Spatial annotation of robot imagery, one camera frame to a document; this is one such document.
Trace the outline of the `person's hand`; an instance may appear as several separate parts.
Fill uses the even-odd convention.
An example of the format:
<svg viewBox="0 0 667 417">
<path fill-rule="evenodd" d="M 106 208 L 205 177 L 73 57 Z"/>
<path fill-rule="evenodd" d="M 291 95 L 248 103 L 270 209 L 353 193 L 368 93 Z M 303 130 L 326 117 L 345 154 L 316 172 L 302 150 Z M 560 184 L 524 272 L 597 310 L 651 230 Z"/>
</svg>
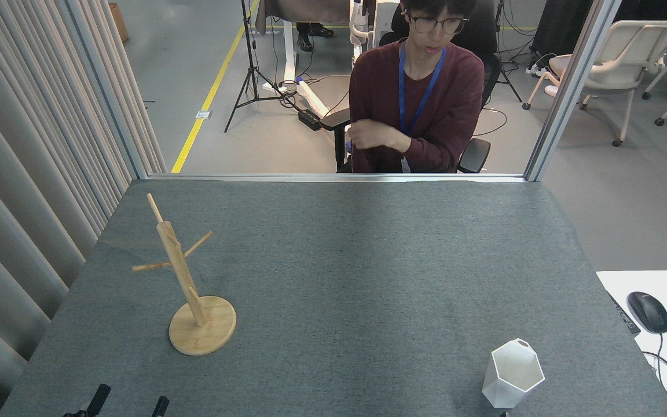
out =
<svg viewBox="0 0 667 417">
<path fill-rule="evenodd" d="M 350 142 L 357 149 L 391 148 L 398 134 L 399 130 L 392 126 L 370 119 L 353 122 L 349 127 Z"/>
</svg>

